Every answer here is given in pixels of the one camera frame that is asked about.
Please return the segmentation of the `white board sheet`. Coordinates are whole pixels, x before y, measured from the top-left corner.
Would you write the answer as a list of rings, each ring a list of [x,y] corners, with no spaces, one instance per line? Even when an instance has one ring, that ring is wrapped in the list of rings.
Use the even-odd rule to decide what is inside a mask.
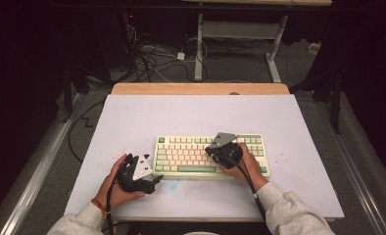
[[[123,153],[152,155],[159,136],[259,133],[270,181],[326,219],[344,213],[292,95],[110,95],[66,206],[79,212]],[[259,221],[248,187],[235,180],[163,178],[153,194],[113,212],[125,220]]]

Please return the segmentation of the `green and cream keyboard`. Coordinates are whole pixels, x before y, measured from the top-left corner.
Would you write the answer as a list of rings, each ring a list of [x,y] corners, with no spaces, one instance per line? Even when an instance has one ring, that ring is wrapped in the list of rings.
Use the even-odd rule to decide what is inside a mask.
[[[261,173],[270,176],[265,154],[264,138],[260,134],[237,134],[236,143],[245,143],[259,163]],[[220,170],[209,157],[205,148],[210,147],[215,137],[209,136],[159,136],[156,141],[152,169],[155,175],[174,178],[227,179],[228,175]]]

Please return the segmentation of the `person's left hand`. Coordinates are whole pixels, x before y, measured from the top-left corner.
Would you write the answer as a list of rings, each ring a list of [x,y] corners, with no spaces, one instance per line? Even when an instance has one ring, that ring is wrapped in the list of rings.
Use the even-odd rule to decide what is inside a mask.
[[[127,154],[121,156],[112,166],[110,173],[105,177],[103,183],[101,184],[98,193],[93,199],[93,203],[100,210],[105,212],[112,211],[120,207],[122,204],[141,199],[145,196],[145,193],[142,191],[135,192],[124,192],[119,185],[115,184],[111,196],[108,196],[108,191],[113,184],[116,173],[118,172],[120,166],[123,164],[127,157]]]

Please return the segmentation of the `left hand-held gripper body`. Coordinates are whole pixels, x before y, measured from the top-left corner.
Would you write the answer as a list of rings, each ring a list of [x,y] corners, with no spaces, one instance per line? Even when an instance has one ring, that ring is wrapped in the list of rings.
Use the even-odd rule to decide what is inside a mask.
[[[129,154],[117,173],[117,182],[124,192],[142,191],[145,194],[155,192],[155,187],[151,186],[152,180],[147,180],[146,176],[153,174],[153,169],[147,162],[149,155],[133,156]]]

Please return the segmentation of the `metal floor rail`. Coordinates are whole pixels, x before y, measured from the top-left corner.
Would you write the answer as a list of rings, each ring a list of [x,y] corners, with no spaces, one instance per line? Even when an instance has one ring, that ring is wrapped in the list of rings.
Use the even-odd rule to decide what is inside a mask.
[[[378,207],[377,201],[374,199],[371,191],[362,179],[361,173],[356,167],[347,145],[344,143],[342,136],[335,131],[334,127],[329,122],[329,113],[326,107],[321,103],[317,103],[316,108],[339,149],[339,159],[342,163],[342,167],[348,175],[349,181],[357,194],[362,210],[367,216],[374,233],[376,235],[386,235],[386,220],[384,219],[383,211]]]
[[[0,205],[0,235],[16,235],[32,208],[85,95],[72,96],[72,112],[60,110]]]

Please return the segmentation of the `black stand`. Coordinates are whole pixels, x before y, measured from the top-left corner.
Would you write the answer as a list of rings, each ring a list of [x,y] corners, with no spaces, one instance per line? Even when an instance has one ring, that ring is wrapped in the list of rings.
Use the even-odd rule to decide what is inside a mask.
[[[293,85],[289,88],[290,93],[300,90],[311,90],[315,102],[326,102],[330,104],[329,121],[336,134],[340,133],[339,114],[342,91],[342,80],[339,72],[327,70],[312,78]]]
[[[66,123],[72,114],[72,87],[76,92],[86,94],[89,92],[86,73],[80,64],[70,64],[63,71],[63,96],[65,114],[63,123]]]

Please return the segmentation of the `white desk frame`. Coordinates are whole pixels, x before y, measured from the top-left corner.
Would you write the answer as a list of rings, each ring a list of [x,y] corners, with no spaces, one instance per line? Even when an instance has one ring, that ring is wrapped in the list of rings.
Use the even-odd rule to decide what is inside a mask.
[[[280,7],[285,9],[299,9],[300,7],[314,8],[330,7],[332,0],[184,0],[194,3],[195,7],[209,7],[211,4],[220,4],[223,7]],[[196,81],[203,81],[205,72],[204,59],[206,58],[208,47],[204,42],[204,37],[210,38],[236,38],[236,39],[268,39],[272,40],[272,49],[265,54],[265,60],[273,82],[280,82],[275,56],[285,30],[288,14],[281,14],[277,23],[240,23],[227,21],[206,21],[204,14],[198,14],[197,23],[197,48],[195,56]]]

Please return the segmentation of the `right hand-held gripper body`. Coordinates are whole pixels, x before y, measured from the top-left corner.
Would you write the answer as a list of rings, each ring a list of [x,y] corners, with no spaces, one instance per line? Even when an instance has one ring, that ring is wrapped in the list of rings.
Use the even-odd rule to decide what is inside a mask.
[[[236,143],[239,138],[237,134],[220,132],[211,142],[210,147],[214,150],[213,160],[226,168],[238,166],[243,157],[241,147]]]

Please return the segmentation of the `person's right hand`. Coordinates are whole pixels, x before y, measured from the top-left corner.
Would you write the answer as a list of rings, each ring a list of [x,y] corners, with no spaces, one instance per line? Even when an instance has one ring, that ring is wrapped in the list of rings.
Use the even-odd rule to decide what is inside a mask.
[[[224,174],[233,176],[245,185],[248,185],[248,180],[251,180],[253,188],[258,191],[267,184],[267,179],[261,174],[259,163],[254,155],[249,152],[248,147],[244,143],[239,143],[239,146],[243,152],[240,167],[226,168],[221,165],[219,168]]]

